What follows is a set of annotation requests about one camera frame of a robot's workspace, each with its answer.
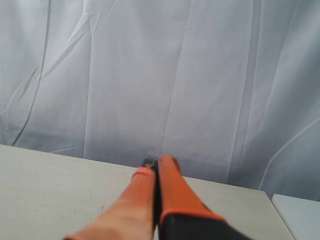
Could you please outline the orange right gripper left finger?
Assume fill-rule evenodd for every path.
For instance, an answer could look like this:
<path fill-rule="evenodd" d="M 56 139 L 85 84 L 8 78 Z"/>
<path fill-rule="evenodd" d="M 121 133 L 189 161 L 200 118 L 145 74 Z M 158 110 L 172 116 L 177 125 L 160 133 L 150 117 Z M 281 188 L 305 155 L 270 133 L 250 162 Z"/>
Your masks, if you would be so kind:
<path fill-rule="evenodd" d="M 157 225 L 157 161 L 146 158 L 119 198 L 65 240 L 152 240 Z"/>

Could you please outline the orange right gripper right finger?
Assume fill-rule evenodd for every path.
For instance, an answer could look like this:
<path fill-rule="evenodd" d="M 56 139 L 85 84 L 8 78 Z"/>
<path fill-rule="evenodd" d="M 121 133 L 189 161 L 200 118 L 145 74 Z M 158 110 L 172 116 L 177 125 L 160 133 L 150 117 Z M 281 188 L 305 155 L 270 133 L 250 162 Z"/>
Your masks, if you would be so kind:
<path fill-rule="evenodd" d="M 158 160 L 161 214 L 160 240 L 248 240 L 249 237 L 211 211 L 183 178 L 178 161 L 171 155 Z"/>

